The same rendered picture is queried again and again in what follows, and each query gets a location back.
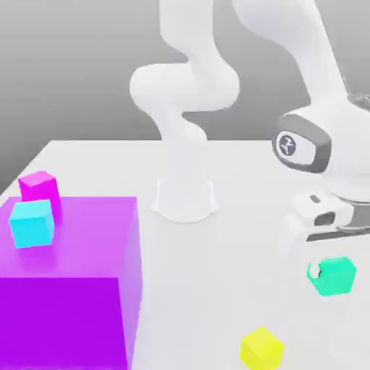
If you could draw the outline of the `small green cube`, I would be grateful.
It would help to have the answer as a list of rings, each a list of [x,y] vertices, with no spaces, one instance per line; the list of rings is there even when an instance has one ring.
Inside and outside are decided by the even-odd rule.
[[[319,295],[328,297],[350,293],[357,269],[349,258],[323,259],[318,264],[318,269],[318,274],[314,277],[309,263],[306,275]]]

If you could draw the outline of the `small cyan cube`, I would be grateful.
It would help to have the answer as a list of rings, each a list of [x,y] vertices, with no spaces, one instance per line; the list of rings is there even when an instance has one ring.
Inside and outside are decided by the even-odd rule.
[[[50,201],[16,202],[9,225],[17,249],[51,245],[55,224]]]

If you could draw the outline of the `large purple box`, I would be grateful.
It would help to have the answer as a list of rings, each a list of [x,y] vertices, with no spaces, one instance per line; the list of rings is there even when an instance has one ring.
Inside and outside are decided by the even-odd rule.
[[[53,243],[17,249],[0,206],[0,370],[132,370],[142,300],[134,197],[64,197]]]

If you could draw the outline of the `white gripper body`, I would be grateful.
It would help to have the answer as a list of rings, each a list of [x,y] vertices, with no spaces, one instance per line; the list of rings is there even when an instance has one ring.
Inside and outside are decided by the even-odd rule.
[[[330,240],[370,234],[370,226],[365,228],[334,228],[331,226],[309,227],[298,216],[288,214],[283,218],[277,252],[283,259],[288,259],[291,252],[306,242]]]

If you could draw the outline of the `small yellow cube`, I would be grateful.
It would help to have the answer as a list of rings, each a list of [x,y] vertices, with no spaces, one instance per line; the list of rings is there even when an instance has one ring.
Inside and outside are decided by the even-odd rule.
[[[249,370],[276,370],[283,361],[283,343],[259,327],[241,339],[240,359]]]

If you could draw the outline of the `small magenta cube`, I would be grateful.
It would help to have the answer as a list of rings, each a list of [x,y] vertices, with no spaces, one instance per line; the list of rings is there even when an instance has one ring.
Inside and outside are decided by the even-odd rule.
[[[37,171],[18,178],[23,202],[45,200],[51,203],[53,219],[61,220],[61,198],[56,178],[47,171]]]

